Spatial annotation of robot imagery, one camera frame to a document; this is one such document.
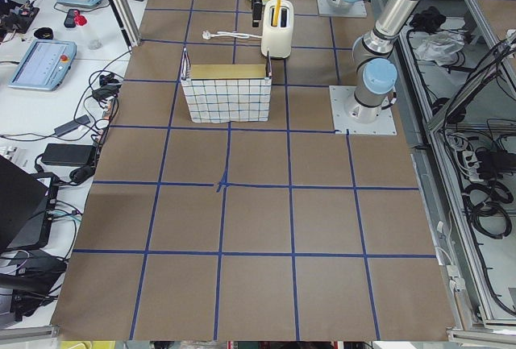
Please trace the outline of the black laptop computer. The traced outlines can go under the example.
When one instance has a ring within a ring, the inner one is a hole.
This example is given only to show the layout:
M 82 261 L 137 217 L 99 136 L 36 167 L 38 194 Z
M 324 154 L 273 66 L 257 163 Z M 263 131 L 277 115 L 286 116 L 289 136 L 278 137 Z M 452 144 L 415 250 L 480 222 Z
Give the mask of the black laptop computer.
M 56 206 L 57 176 L 28 173 L 1 158 L 1 251 L 35 250 L 48 244 Z

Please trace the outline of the large black power brick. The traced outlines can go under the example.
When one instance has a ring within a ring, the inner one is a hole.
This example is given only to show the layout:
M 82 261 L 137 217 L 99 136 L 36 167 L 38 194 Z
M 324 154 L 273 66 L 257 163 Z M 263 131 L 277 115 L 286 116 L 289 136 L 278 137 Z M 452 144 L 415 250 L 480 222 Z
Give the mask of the large black power brick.
M 51 166 L 77 166 L 89 164 L 94 158 L 96 147 L 84 144 L 49 143 L 41 162 Z

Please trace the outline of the cream white toaster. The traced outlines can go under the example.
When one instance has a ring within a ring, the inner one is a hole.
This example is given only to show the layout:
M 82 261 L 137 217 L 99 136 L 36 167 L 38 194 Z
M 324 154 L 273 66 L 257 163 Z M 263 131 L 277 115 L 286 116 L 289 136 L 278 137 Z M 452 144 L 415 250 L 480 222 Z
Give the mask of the cream white toaster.
M 273 59 L 285 59 L 290 56 L 293 39 L 294 12 L 293 4 L 281 0 L 281 13 L 278 26 L 271 25 L 276 1 L 269 1 L 264 8 L 264 21 L 261 35 L 261 52 Z

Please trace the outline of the yellow toast slice in toaster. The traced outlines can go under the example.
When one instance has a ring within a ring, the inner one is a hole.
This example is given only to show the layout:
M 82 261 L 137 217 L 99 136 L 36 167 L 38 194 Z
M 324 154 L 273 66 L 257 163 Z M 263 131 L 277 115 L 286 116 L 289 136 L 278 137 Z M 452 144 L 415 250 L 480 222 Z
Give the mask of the yellow toast slice in toaster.
M 272 22 L 271 22 L 271 25 L 273 27 L 277 27 L 278 26 L 278 21 L 279 21 L 280 13 L 281 13 L 281 0 L 277 0 L 276 1 L 276 5 L 274 6 Z

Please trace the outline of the small grey power adapter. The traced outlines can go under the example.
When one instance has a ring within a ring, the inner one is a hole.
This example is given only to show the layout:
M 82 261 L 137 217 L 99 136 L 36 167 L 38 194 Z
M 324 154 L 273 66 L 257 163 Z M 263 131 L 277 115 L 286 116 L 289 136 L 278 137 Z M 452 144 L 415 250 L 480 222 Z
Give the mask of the small grey power adapter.
M 90 123 L 89 116 L 84 114 L 80 117 L 77 117 L 67 123 L 64 123 L 54 129 L 54 135 L 56 137 L 62 137 L 67 135 L 68 133 L 75 131 L 79 127 L 87 126 Z

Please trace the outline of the black round tape roll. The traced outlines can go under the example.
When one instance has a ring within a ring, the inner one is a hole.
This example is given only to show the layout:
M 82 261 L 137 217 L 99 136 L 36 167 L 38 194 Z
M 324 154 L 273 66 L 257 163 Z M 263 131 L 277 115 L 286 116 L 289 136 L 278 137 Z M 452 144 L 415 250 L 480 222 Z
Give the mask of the black round tape roll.
M 54 37 L 53 29 L 50 27 L 40 27 L 34 31 L 34 37 L 37 39 L 52 40 Z

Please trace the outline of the aluminium frame post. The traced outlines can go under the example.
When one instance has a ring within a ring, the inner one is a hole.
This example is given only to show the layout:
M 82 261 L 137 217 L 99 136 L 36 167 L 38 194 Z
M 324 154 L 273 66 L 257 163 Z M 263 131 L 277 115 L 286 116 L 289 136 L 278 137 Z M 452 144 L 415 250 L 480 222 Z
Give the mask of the aluminium frame post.
M 127 0 L 108 0 L 110 8 L 129 48 L 140 44 L 141 35 Z

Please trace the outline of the black phone remote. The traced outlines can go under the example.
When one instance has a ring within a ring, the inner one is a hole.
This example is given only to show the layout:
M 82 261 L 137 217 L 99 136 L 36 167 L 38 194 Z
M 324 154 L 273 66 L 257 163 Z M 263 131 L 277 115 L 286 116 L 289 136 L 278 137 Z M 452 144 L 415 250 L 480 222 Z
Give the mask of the black phone remote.
M 77 26 L 76 18 L 78 15 L 80 15 L 80 11 L 78 9 L 69 9 L 65 16 L 64 27 L 68 29 L 75 28 Z

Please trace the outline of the spray bottle with red cap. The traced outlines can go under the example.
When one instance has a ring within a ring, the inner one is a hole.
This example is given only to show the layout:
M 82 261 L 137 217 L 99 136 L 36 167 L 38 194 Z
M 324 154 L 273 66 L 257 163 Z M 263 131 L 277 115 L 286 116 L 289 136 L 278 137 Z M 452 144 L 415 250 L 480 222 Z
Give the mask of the spray bottle with red cap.
M 81 14 L 79 10 L 74 11 L 73 21 L 85 40 L 86 46 L 89 50 L 98 50 L 102 47 L 102 41 L 98 37 L 97 32 L 94 30 L 88 19 Z

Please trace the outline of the blue teach pendant near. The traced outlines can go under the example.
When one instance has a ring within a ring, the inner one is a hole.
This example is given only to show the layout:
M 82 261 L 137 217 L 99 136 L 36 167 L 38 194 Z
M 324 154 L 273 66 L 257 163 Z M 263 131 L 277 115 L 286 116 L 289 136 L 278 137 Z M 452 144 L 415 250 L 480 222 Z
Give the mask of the blue teach pendant near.
M 36 39 L 21 59 L 8 86 L 53 91 L 64 80 L 76 54 L 74 42 Z

